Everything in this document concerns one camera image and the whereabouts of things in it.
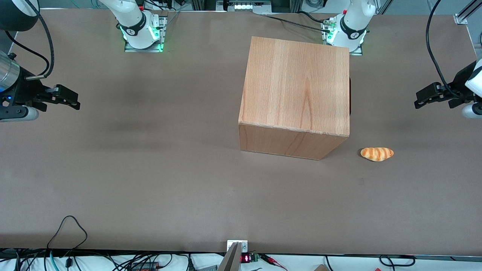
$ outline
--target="wooden box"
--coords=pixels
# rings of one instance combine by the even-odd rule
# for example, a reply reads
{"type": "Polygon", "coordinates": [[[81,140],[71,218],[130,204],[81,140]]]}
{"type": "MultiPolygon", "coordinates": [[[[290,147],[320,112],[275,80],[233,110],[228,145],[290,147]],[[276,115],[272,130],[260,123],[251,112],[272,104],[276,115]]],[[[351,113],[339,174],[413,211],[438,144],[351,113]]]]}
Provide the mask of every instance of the wooden box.
{"type": "Polygon", "coordinates": [[[241,150],[319,160],[349,125],[347,48],[252,37],[239,115],[241,150]]]}

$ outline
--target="wire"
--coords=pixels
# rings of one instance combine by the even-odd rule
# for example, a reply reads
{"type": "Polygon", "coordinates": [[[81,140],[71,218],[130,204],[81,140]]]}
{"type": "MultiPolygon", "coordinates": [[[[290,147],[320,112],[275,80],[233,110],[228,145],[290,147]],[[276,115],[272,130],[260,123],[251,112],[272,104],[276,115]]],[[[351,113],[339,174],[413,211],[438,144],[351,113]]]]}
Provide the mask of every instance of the wire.
{"type": "Polygon", "coordinates": [[[326,258],[326,265],[328,265],[328,269],[330,269],[330,271],[333,271],[333,268],[331,268],[331,265],[330,265],[330,260],[328,259],[328,255],[325,255],[325,258],[326,258]]]}
{"type": "Polygon", "coordinates": [[[50,251],[50,261],[52,262],[52,265],[54,266],[55,271],[60,271],[59,268],[57,267],[57,264],[54,261],[54,256],[52,254],[52,250],[50,251]]]}
{"type": "Polygon", "coordinates": [[[77,266],[77,269],[79,269],[79,271],[82,271],[82,269],[80,269],[79,264],[77,263],[77,259],[75,258],[75,255],[73,256],[73,258],[74,258],[75,265],[77,266]]]}
{"type": "Polygon", "coordinates": [[[318,20],[318,19],[315,19],[313,16],[311,16],[311,14],[309,14],[308,12],[304,12],[304,11],[302,11],[302,10],[298,11],[298,13],[306,15],[306,16],[308,16],[308,18],[310,18],[311,20],[313,20],[313,21],[315,21],[315,22],[317,22],[317,23],[320,23],[320,24],[322,24],[324,21],[330,19],[330,18],[328,18],[328,19],[318,20]]]}
{"type": "Polygon", "coordinates": [[[169,22],[167,22],[166,24],[166,27],[179,15],[179,13],[181,12],[181,10],[184,8],[184,6],[181,6],[179,8],[179,10],[177,10],[176,14],[174,14],[173,18],[171,20],[169,20],[169,22]]]}
{"type": "Polygon", "coordinates": [[[275,20],[279,20],[279,21],[282,21],[282,22],[286,22],[286,23],[288,23],[288,24],[292,24],[292,25],[299,26],[299,27],[305,27],[305,28],[309,28],[309,29],[313,29],[313,30],[321,31],[321,32],[327,32],[327,33],[330,32],[330,31],[327,30],[327,29],[321,29],[321,28],[316,28],[316,27],[309,27],[309,26],[305,26],[305,25],[302,25],[302,24],[299,24],[299,23],[295,23],[295,22],[292,22],[292,21],[288,21],[288,20],[285,20],[285,19],[276,18],[276,17],[273,17],[273,16],[268,16],[268,15],[262,15],[262,16],[268,17],[268,18],[271,18],[271,19],[275,19],[275,20]]]}
{"type": "Polygon", "coordinates": [[[50,36],[49,29],[47,27],[47,24],[43,20],[42,15],[40,15],[40,12],[37,10],[37,8],[30,2],[30,0],[25,0],[25,2],[29,5],[29,7],[35,12],[35,14],[39,17],[40,22],[42,23],[43,29],[45,30],[45,34],[47,35],[47,39],[49,40],[49,47],[50,47],[50,67],[45,74],[43,75],[44,78],[47,78],[51,73],[52,70],[54,69],[54,44],[52,43],[52,37],[50,36]]]}
{"type": "Polygon", "coordinates": [[[20,47],[20,48],[26,50],[27,52],[30,52],[30,53],[38,56],[38,57],[40,57],[41,59],[43,59],[43,61],[45,61],[45,64],[46,64],[47,66],[45,67],[45,69],[43,70],[43,72],[40,73],[40,75],[44,74],[44,73],[49,69],[50,62],[49,62],[49,60],[48,60],[46,57],[44,57],[43,55],[35,52],[34,50],[32,50],[32,49],[26,47],[25,45],[19,43],[18,41],[16,41],[16,40],[10,35],[10,32],[5,31],[5,34],[7,34],[7,37],[8,37],[13,43],[15,43],[16,45],[18,45],[18,47],[20,47]]]}
{"type": "Polygon", "coordinates": [[[171,263],[172,260],[173,260],[173,255],[171,254],[171,259],[164,266],[161,266],[159,269],[168,266],[171,263]]]}
{"type": "Polygon", "coordinates": [[[40,253],[40,252],[37,252],[37,253],[35,254],[35,256],[33,257],[32,261],[31,261],[30,263],[28,263],[28,261],[27,261],[28,265],[27,265],[27,268],[25,269],[25,271],[29,271],[29,270],[30,270],[30,266],[33,264],[33,262],[35,261],[35,259],[37,258],[37,255],[38,255],[39,253],[40,253]]]}
{"type": "Polygon", "coordinates": [[[380,257],[378,258],[378,260],[380,261],[381,264],[383,264],[384,266],[387,266],[387,267],[392,267],[392,270],[395,271],[395,267],[410,267],[412,265],[415,264],[415,257],[411,257],[412,259],[412,262],[409,263],[409,264],[394,264],[393,261],[390,259],[390,257],[388,257],[387,255],[380,255],[380,257]],[[390,263],[387,264],[385,263],[382,259],[385,258],[387,259],[390,263]]]}
{"type": "Polygon", "coordinates": [[[86,240],[87,240],[87,237],[89,237],[89,235],[87,234],[87,232],[85,231],[84,228],[82,228],[82,226],[79,224],[79,222],[77,221],[77,218],[75,218],[75,216],[71,216],[71,215],[68,215],[68,216],[65,216],[64,219],[62,219],[62,222],[60,222],[60,226],[59,228],[57,229],[57,231],[55,232],[55,234],[52,236],[52,238],[50,238],[50,241],[47,243],[47,249],[50,249],[49,245],[50,243],[52,242],[52,240],[57,236],[57,234],[59,233],[60,229],[62,228],[62,225],[64,224],[64,221],[67,219],[67,218],[73,218],[75,220],[75,223],[77,223],[77,226],[84,232],[85,234],[85,238],[82,242],[80,242],[78,245],[76,245],[75,247],[73,247],[71,250],[73,249],[76,249],[77,247],[79,247],[81,244],[83,244],[86,240]]]}
{"type": "Polygon", "coordinates": [[[72,2],[72,4],[74,4],[78,9],[80,8],[79,5],[74,1],[74,0],[70,0],[72,2]]]}
{"type": "Polygon", "coordinates": [[[156,6],[156,7],[160,8],[160,9],[162,9],[162,10],[164,10],[164,9],[176,10],[176,9],[173,8],[173,7],[159,6],[159,5],[155,4],[153,1],[150,1],[150,0],[145,0],[145,1],[146,1],[147,3],[153,5],[153,6],[156,6]]]}
{"type": "Polygon", "coordinates": [[[435,3],[435,5],[433,5],[433,9],[432,11],[430,11],[430,15],[428,16],[428,21],[427,21],[427,28],[425,29],[425,42],[427,43],[427,50],[428,50],[428,54],[430,55],[430,58],[432,59],[432,62],[433,64],[435,65],[435,68],[437,70],[437,73],[439,74],[440,76],[440,80],[442,81],[444,87],[450,92],[450,94],[452,94],[454,97],[457,97],[461,100],[465,100],[463,97],[461,97],[460,95],[457,95],[455,94],[452,89],[450,88],[450,86],[447,84],[447,81],[445,81],[445,78],[443,77],[443,74],[442,74],[442,71],[440,70],[440,67],[439,67],[439,64],[437,63],[437,60],[435,60],[435,57],[433,56],[433,53],[432,53],[432,49],[430,48],[430,39],[428,37],[428,32],[429,32],[429,29],[430,29],[430,23],[432,22],[432,17],[433,17],[433,14],[435,13],[435,9],[437,8],[437,6],[439,5],[441,0],[437,0],[437,2],[435,3]]]}
{"type": "Polygon", "coordinates": [[[281,268],[285,269],[286,271],[288,271],[288,270],[286,269],[286,267],[284,267],[284,266],[283,266],[283,265],[281,265],[281,264],[278,264],[278,265],[275,265],[275,266],[277,266],[277,267],[281,267],[281,268]]]}

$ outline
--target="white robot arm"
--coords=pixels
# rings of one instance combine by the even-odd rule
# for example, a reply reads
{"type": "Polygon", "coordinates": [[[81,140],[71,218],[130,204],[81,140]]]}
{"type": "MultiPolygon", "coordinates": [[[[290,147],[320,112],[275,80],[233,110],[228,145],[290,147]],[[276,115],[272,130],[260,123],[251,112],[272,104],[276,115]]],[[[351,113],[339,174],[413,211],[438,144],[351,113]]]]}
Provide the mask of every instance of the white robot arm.
{"type": "Polygon", "coordinates": [[[363,43],[366,27],[375,12],[376,7],[373,0],[350,0],[346,13],[330,18],[328,26],[330,33],[326,34],[326,43],[338,47],[348,47],[350,52],[357,50],[363,43]]]}
{"type": "MultiPolygon", "coordinates": [[[[482,97],[482,60],[479,60],[475,65],[474,72],[465,82],[465,86],[480,100],[480,97],[482,97]]],[[[466,105],[462,109],[462,114],[468,119],[482,119],[482,101],[466,105]]]]}
{"type": "Polygon", "coordinates": [[[127,42],[136,49],[145,49],[158,41],[159,15],[141,11],[134,0],[100,0],[114,13],[127,42]]]}

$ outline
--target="connector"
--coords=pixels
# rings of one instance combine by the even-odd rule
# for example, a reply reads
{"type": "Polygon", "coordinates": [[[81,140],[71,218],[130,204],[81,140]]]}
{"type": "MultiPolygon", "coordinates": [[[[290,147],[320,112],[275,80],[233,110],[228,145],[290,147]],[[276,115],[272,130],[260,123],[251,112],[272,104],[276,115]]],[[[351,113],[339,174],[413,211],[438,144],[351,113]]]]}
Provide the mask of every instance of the connector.
{"type": "Polygon", "coordinates": [[[189,257],[189,260],[187,261],[187,270],[188,271],[196,271],[196,268],[194,267],[194,264],[192,263],[191,257],[189,257]]]}
{"type": "Polygon", "coordinates": [[[71,267],[71,266],[72,266],[72,259],[71,259],[71,258],[67,258],[67,259],[65,260],[65,267],[66,267],[66,268],[69,268],[69,267],[71,267]]]}

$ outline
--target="brown table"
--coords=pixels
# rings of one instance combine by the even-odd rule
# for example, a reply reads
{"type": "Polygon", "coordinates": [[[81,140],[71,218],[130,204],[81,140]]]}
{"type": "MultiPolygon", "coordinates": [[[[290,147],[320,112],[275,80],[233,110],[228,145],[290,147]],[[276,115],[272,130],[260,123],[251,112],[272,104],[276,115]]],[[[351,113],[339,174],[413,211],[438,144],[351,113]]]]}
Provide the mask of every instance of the brown table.
{"type": "MultiPolygon", "coordinates": [[[[82,106],[0,125],[0,247],[45,247],[72,214],[89,232],[83,248],[223,251],[243,238],[258,252],[482,256],[482,122],[446,103],[413,106],[439,80],[426,16],[373,18],[364,56],[350,59],[350,138],[311,161],[240,151],[237,119],[251,36],[321,42],[318,33],[186,12],[165,52],[134,54],[109,11],[43,14],[55,46],[44,84],[73,89],[82,106]],[[370,162],[357,156],[364,147],[395,156],[370,162]]],[[[451,81],[475,59],[467,29],[436,16],[431,31],[451,81]]],[[[18,40],[48,55],[40,24],[18,40]]],[[[68,222],[53,246],[81,237],[68,222]]]]}

